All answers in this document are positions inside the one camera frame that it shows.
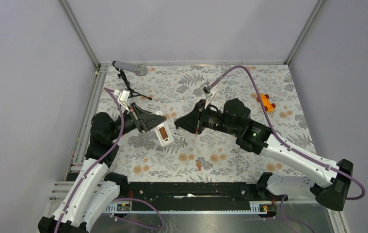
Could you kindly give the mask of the white remote control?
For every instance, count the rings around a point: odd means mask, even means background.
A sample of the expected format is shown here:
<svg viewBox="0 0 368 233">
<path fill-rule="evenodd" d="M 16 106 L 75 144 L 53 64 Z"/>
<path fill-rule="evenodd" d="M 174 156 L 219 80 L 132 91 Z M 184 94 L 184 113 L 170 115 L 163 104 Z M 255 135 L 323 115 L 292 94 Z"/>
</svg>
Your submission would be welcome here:
<svg viewBox="0 0 368 233">
<path fill-rule="evenodd" d="M 168 124 L 166 123 L 166 120 L 157 125 L 154 128 L 154 131 L 162 147 L 166 147 L 173 143 L 174 139 L 172 137 Z"/>
</svg>

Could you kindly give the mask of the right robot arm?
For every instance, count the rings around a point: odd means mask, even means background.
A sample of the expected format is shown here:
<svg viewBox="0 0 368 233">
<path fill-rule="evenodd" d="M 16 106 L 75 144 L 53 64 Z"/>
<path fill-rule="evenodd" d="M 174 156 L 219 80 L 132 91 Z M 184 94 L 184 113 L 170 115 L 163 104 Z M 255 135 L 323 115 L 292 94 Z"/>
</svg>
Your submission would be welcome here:
<svg viewBox="0 0 368 233">
<path fill-rule="evenodd" d="M 304 174 L 309 180 L 299 194 L 314 198 L 322 206 L 342 211 L 349 200 L 350 176 L 353 163 L 347 159 L 329 160 L 309 153 L 288 141 L 270 127 L 250 118 L 251 110 L 238 98 L 228 100 L 223 110 L 199 100 L 191 112 L 175 119 L 175 126 L 192 134 L 211 129 L 236 137 L 235 143 L 243 150 L 277 160 Z"/>
</svg>

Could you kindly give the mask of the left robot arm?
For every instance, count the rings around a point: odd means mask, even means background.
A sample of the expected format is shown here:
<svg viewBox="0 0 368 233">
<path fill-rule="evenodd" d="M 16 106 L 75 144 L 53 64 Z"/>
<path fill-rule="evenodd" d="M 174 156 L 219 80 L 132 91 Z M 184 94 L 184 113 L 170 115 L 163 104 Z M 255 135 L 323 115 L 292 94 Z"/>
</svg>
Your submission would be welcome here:
<svg viewBox="0 0 368 233">
<path fill-rule="evenodd" d="M 114 199 L 128 195 L 128 179 L 108 172 L 119 150 L 121 137 L 133 130 L 146 133 L 166 121 L 132 103 L 114 120 L 108 113 L 96 113 L 91 120 L 90 144 L 85 160 L 69 193 L 50 217 L 38 223 L 41 233 L 88 233 Z"/>
</svg>

